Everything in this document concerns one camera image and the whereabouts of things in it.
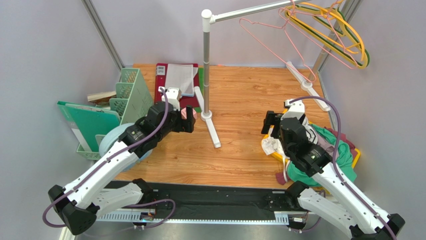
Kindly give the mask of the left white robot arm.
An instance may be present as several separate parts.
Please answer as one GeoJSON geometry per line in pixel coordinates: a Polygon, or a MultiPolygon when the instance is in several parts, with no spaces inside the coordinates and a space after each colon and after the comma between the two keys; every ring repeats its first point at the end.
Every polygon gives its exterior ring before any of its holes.
{"type": "Polygon", "coordinates": [[[151,189],[142,179],[102,194],[102,190],[124,169],[146,156],[171,132],[192,133],[196,112],[188,105],[183,109],[159,101],[146,116],[134,123],[126,123],[112,147],[91,168],[65,186],[54,185],[48,191],[51,204],[42,214],[43,222],[52,228],[47,213],[54,209],[63,224],[78,236],[95,221],[117,209],[140,203],[151,189]]]}

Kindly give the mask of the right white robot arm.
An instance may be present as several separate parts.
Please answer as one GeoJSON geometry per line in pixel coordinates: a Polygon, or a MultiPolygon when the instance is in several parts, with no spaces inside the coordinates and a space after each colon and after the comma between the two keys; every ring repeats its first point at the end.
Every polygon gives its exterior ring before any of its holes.
{"type": "Polygon", "coordinates": [[[340,203],[336,205],[294,178],[286,193],[296,206],[316,213],[352,240],[397,238],[405,220],[376,205],[333,164],[333,147],[302,111],[267,111],[261,132],[279,140],[290,166],[312,178],[340,203]]]}

